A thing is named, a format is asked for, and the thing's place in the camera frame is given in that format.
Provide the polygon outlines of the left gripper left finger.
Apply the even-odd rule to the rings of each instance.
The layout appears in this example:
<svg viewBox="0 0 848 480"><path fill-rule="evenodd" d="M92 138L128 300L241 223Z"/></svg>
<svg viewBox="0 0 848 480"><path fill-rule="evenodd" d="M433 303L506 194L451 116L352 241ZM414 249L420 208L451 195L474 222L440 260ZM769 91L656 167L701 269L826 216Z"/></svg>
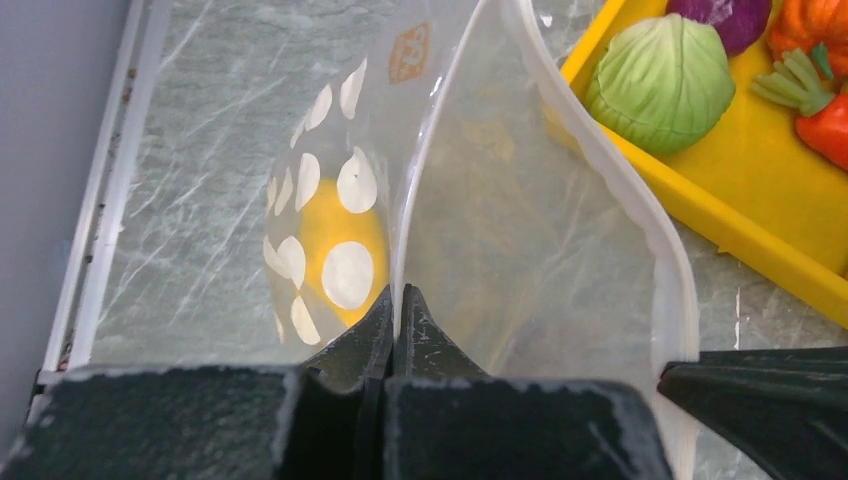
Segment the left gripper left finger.
<svg viewBox="0 0 848 480"><path fill-rule="evenodd" d="M365 381L385 375L393 349L393 303L389 286L366 315L301 364L321 381Z"/></svg>

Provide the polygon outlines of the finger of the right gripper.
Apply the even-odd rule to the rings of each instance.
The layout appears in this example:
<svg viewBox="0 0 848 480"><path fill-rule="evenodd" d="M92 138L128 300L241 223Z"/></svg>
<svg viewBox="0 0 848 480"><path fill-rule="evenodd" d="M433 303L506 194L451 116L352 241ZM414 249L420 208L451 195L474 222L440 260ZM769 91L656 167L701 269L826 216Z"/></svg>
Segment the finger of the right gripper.
<svg viewBox="0 0 848 480"><path fill-rule="evenodd" d="M847 476L844 347L705 351L657 390L774 479Z"/></svg>

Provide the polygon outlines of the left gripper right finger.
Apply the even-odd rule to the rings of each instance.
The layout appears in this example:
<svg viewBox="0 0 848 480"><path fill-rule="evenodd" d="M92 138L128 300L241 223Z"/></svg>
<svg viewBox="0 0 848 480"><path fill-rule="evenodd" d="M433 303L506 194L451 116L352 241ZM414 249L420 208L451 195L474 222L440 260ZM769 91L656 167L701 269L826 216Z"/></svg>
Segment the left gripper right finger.
<svg viewBox="0 0 848 480"><path fill-rule="evenodd" d="M436 324L423 293L406 284L394 346L394 375L428 379L489 376Z"/></svg>

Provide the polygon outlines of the yellow lemon toy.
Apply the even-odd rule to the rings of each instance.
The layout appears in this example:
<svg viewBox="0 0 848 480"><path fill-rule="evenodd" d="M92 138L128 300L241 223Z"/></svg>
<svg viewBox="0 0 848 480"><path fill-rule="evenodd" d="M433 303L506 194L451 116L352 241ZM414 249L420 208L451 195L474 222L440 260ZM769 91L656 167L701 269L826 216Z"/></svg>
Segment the yellow lemon toy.
<svg viewBox="0 0 848 480"><path fill-rule="evenodd" d="M350 328L365 316L388 283L386 239L377 211L348 211L339 200L336 181L323 178L313 197L301 210L301 214L298 239L306 255L304 288L316 293L341 323ZM353 309L345 309L333 303L322 283L323 267L328 254L336 245L345 242L361 244L371 257L371 265L365 267L362 274L342 273L330 281L332 291L355 293L362 298L360 304Z"/></svg>

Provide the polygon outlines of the clear zip top bag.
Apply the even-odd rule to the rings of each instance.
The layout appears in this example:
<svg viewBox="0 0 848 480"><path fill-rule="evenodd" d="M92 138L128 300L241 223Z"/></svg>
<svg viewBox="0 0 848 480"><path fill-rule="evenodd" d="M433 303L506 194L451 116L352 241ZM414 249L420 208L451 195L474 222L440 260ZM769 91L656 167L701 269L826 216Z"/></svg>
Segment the clear zip top bag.
<svg viewBox="0 0 848 480"><path fill-rule="evenodd" d="M635 386L676 476L692 477L695 423L656 390L667 362L698 354L690 264L656 197L559 74L530 2L402 3L284 144L263 256L293 361L349 329L304 288L301 210L323 178L348 211L377 211L385 287L417 286L484 370ZM361 297L330 281L370 265L361 244L336 245L322 275L331 301L357 307Z"/></svg>

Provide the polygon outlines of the orange carrot toy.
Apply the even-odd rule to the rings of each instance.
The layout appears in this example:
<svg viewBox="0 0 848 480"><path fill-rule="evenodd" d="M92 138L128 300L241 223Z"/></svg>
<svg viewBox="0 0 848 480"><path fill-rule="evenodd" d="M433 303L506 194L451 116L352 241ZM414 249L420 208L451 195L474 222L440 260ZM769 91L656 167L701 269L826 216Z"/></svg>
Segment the orange carrot toy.
<svg viewBox="0 0 848 480"><path fill-rule="evenodd" d="M828 50L820 43L810 53L800 48L783 52L770 74L754 77L751 90L794 110L794 129L801 142L846 170L847 94L835 93L824 84L833 78Z"/></svg>

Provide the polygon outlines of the green cabbage toy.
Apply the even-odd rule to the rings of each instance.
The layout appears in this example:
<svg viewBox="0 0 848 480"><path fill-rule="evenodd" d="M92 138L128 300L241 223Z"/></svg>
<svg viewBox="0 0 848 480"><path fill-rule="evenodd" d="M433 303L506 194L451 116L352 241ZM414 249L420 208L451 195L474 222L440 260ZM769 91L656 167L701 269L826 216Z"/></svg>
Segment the green cabbage toy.
<svg viewBox="0 0 848 480"><path fill-rule="evenodd" d="M672 13L641 20L609 41L583 104L597 122L657 156L704 138L735 93L716 29Z"/></svg>

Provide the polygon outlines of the yellow plastic tray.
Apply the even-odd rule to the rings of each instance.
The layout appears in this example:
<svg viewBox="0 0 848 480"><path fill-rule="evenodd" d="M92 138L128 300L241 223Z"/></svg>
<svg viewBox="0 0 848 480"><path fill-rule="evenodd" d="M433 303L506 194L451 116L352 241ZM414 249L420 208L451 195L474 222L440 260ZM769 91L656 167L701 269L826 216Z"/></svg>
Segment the yellow plastic tray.
<svg viewBox="0 0 848 480"><path fill-rule="evenodd" d="M847 175L796 136L789 110L748 88L768 71L759 39L733 58L737 89L692 147L653 157L619 136L668 213L838 324L847 321Z"/></svg>

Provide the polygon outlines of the orange pumpkin toy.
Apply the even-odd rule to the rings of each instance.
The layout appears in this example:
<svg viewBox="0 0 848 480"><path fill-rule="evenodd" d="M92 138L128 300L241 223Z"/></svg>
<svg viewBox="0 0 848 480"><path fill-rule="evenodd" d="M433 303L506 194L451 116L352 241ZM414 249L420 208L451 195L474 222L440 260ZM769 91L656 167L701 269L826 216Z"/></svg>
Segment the orange pumpkin toy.
<svg viewBox="0 0 848 480"><path fill-rule="evenodd" d="M847 76L847 0L785 0L772 22L766 43L775 61L785 51L804 53L819 44L827 49L836 78Z"/></svg>

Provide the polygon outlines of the purple onion toy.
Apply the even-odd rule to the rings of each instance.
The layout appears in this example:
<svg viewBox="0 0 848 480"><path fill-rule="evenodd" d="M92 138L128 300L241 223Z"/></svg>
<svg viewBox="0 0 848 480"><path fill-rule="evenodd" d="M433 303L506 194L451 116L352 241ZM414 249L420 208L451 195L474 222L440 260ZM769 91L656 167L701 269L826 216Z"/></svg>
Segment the purple onion toy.
<svg viewBox="0 0 848 480"><path fill-rule="evenodd" d="M665 13L712 26L732 58L760 39L772 8L772 0L670 0Z"/></svg>

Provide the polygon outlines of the aluminium frame rail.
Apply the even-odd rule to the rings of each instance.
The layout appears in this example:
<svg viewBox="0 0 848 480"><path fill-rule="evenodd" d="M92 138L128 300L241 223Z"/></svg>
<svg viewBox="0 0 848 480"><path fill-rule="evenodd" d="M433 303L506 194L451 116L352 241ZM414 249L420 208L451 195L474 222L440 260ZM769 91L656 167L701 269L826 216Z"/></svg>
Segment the aluminium frame rail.
<svg viewBox="0 0 848 480"><path fill-rule="evenodd" d="M172 9L168 0L130 3L28 419L34 419L45 404L46 387L91 360Z"/></svg>

